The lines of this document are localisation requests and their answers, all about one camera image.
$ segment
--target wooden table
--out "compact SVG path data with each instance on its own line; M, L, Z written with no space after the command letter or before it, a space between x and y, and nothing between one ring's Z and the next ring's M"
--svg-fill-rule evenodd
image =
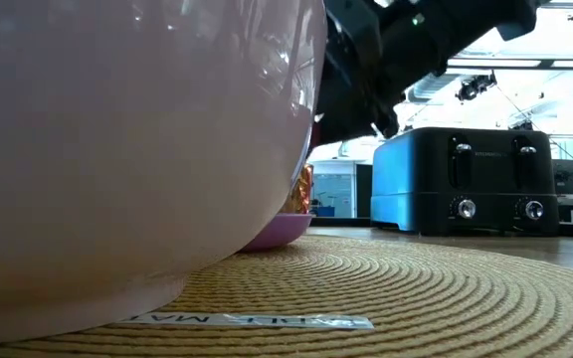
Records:
M531 237L420 237L369 228L309 228L309 235L331 235L364 240L444 245L544 261L573 269L573 238Z

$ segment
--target toaster slot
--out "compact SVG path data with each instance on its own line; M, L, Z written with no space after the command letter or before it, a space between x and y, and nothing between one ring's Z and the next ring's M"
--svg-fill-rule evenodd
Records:
M525 136L512 140L514 182L519 189L533 187L536 183L536 147Z
M457 189L464 189L472 182L473 147L465 136L453 135L449 141L448 173L450 184Z

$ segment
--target toaster knob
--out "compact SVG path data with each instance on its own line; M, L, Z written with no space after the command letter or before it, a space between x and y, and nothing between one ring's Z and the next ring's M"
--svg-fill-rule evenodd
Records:
M530 201L525 204L525 216L531 220L538 220L543 216L543 204Z
M464 219L472 219L477 212L477 205L470 199L464 199L457 205L457 214Z

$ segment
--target jute placemat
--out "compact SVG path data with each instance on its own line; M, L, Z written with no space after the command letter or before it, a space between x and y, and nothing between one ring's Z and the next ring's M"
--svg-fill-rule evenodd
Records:
M111 324L0 356L573 357L573 270L439 246L305 237L196 272L161 311L366 316L374 330Z

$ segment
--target large bowl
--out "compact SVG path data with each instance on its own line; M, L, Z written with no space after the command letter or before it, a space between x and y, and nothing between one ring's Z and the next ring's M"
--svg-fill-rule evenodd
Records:
M240 252L263 251L290 244L304 235L312 218L311 214L277 214Z
M0 0L0 342L174 299L284 202L322 0Z

